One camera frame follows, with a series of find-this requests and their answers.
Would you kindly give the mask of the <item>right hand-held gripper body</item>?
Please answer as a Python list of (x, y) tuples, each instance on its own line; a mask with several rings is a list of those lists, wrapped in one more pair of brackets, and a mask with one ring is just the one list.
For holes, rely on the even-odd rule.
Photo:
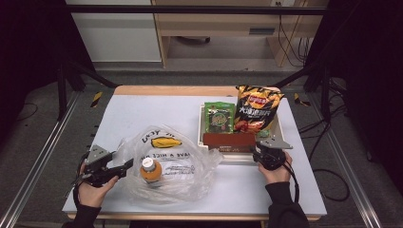
[(259, 142), (261, 146), (260, 163), (267, 170), (276, 170), (286, 162), (284, 149), (292, 149), (293, 146), (282, 139), (268, 138)]

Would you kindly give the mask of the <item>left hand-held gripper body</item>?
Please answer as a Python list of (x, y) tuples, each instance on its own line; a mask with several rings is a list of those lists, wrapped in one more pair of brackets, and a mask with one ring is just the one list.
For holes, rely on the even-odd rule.
[(107, 167), (112, 159), (112, 152), (94, 144), (85, 160), (83, 179), (94, 187), (101, 187), (115, 176), (119, 177), (120, 169), (118, 167)]

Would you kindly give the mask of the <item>white plastic tray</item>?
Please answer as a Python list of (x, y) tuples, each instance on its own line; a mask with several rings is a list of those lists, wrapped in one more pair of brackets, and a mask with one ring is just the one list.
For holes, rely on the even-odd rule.
[[(204, 145), (202, 142), (202, 136), (205, 132), (205, 121), (204, 121), (204, 105), (201, 105), (200, 108), (200, 120), (199, 120), (199, 135), (198, 135), (198, 146), (201, 148), (205, 148), (208, 150), (212, 150), (209, 149), (207, 145)], [(253, 150), (257, 150), (258, 152), (260, 152), (261, 146), (259, 145), (259, 142), (261, 140), (265, 140), (268, 138), (276, 138), (276, 139), (282, 139), (284, 140), (283, 137), (283, 128), (282, 125), (280, 123), (279, 117), (278, 115), (275, 115), (274, 120), (272, 121), (272, 125), (270, 128), (270, 134), (268, 137), (265, 138), (259, 138), (258, 136), (254, 135), (255, 139), (256, 139), (256, 145), (255, 148), (252, 149), (249, 153), (222, 153), (223, 155), (223, 163), (230, 163), (230, 164), (252, 164), (254, 162), (253, 160)]]

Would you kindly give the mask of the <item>brown rectangular box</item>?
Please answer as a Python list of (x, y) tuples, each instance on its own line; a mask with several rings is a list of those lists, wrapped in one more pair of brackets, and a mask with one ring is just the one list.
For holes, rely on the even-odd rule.
[(249, 153), (256, 145), (255, 136), (248, 133), (204, 133), (202, 142), (209, 149), (217, 148), (223, 153)]

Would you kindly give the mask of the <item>black yellow chips bag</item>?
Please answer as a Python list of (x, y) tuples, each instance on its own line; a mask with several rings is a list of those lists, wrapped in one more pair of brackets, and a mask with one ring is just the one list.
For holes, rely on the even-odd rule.
[(238, 85), (234, 131), (268, 137), (284, 94), (277, 87)]

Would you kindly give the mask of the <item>green snack packet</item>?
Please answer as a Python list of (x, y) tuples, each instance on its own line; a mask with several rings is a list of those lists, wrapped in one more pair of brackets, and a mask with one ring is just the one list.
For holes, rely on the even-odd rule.
[(233, 132), (235, 105), (225, 102), (204, 104), (206, 133), (229, 134)]

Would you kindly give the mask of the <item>clear plastic shopping bag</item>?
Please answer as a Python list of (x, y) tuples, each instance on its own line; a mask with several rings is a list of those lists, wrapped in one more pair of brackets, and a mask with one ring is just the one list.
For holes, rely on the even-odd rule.
[[(159, 181), (146, 182), (140, 173), (142, 161), (151, 158), (163, 169)], [(179, 131), (166, 125), (151, 125), (118, 146), (116, 163), (133, 160), (120, 186), (131, 201), (170, 204), (200, 200), (213, 185), (215, 170), (223, 160), (217, 149), (197, 146)]]

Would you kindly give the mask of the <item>person's right hand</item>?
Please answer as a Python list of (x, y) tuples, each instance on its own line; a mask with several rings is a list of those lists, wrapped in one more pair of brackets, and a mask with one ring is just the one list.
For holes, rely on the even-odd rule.
[(267, 170), (263, 167), (261, 163), (258, 163), (259, 171), (265, 178), (267, 184), (272, 184), (276, 182), (288, 182), (291, 179), (290, 170), (293, 160), (287, 152), (285, 152), (285, 158), (285, 164), (276, 170)]

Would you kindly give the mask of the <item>person's left hand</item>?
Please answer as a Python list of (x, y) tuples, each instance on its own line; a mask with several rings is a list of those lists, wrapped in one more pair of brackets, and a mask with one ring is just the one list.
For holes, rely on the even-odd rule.
[(99, 208), (102, 206), (106, 194), (118, 182), (117, 176), (113, 177), (102, 187), (94, 187), (85, 181), (82, 181), (78, 186), (78, 200), (84, 206)]

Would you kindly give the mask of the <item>orange juice bottle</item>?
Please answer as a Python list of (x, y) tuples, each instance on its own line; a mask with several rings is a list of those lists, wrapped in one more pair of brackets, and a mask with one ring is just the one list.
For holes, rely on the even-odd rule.
[(159, 181), (162, 177), (162, 172), (162, 166), (158, 161), (151, 158), (143, 159), (140, 173), (146, 182)]

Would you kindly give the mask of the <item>black metal stand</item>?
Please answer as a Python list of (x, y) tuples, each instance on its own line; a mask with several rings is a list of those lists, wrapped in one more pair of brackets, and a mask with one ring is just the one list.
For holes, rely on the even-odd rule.
[(69, 82), (75, 91), (83, 91), (86, 87), (81, 75), (84, 74), (91, 79), (101, 83), (109, 88), (116, 88), (115, 84), (103, 76), (99, 75), (95, 70), (91, 70), (83, 65), (73, 61), (66, 61), (60, 64), (57, 70), (59, 115), (58, 120), (62, 120), (67, 114), (67, 90), (66, 82)]
[(331, 120), (331, 114), (328, 99), (331, 87), (331, 76), (330, 70), (325, 65), (310, 64), (305, 66), (301, 70), (293, 73), (291, 76), (288, 76), (287, 78), (275, 83), (274, 87), (283, 88), (302, 76), (307, 76), (307, 80), (303, 86), (306, 92), (313, 92), (319, 86), (321, 86), (320, 113), (324, 120), (329, 122)]

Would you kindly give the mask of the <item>white cabinet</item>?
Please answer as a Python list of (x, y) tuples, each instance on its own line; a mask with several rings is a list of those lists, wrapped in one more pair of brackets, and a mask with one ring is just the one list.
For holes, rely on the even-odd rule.
[(73, 13), (93, 62), (160, 62), (152, 13)]

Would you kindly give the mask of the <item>wooden desk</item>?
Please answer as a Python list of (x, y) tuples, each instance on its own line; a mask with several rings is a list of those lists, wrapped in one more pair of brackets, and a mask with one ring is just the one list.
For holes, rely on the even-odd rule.
[[(154, 6), (231, 6), (326, 8), (330, 0), (150, 0)], [(282, 67), (297, 49), (299, 38), (313, 39), (320, 15), (184, 14), (156, 13), (160, 50), (164, 58), (173, 37), (262, 37), (267, 41), (277, 66)]]

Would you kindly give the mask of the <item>aluminium frame rail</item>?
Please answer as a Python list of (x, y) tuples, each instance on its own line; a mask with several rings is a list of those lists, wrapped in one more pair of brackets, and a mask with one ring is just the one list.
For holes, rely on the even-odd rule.
[[(345, 110), (345, 104), (342, 102), (339, 94), (332, 95), (330, 98), (321, 102), (317, 94), (308, 94), (308, 98), (312, 102), (312, 106), (319, 118), (324, 118), (324, 112), (321, 108), (325, 105), (330, 106), (330, 118), (332, 119), (340, 110)], [(338, 165), (341, 179), (348, 186), (350, 197), (354, 200), (355, 206), (363, 219), (367, 228), (382, 228), (381, 222), (375, 212), (370, 200), (364, 191), (358, 176), (356, 175), (352, 164), (348, 161), (334, 130), (331, 128), (332, 121), (324, 122), (323, 134), (327, 139), (330, 151), (333, 154), (334, 160)]]
[(44, 168), (48, 163), (48, 159), (53, 153), (53, 150), (58, 143), (62, 133), (64, 132), (66, 125), (73, 113), (77, 102), (81, 96), (80, 92), (72, 92), (71, 97), (67, 103), (67, 110), (60, 120), (58, 120), (53, 127), (50, 135), (48, 136), (46, 143), (42, 147), (35, 163), (29, 170), (23, 184), (14, 197), (11, 205), (8, 207), (5, 214), (0, 218), (0, 228), (13, 228), (16, 224), (19, 216), (21, 215), (27, 201), (38, 182)]

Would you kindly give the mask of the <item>black horizontal frame bar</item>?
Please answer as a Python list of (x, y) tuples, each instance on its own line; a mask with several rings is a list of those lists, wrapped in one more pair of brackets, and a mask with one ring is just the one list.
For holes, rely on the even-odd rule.
[(66, 8), (70, 12), (82, 12), (82, 13), (324, 15), (328, 12), (327, 8), (231, 7), (231, 6), (66, 5)]

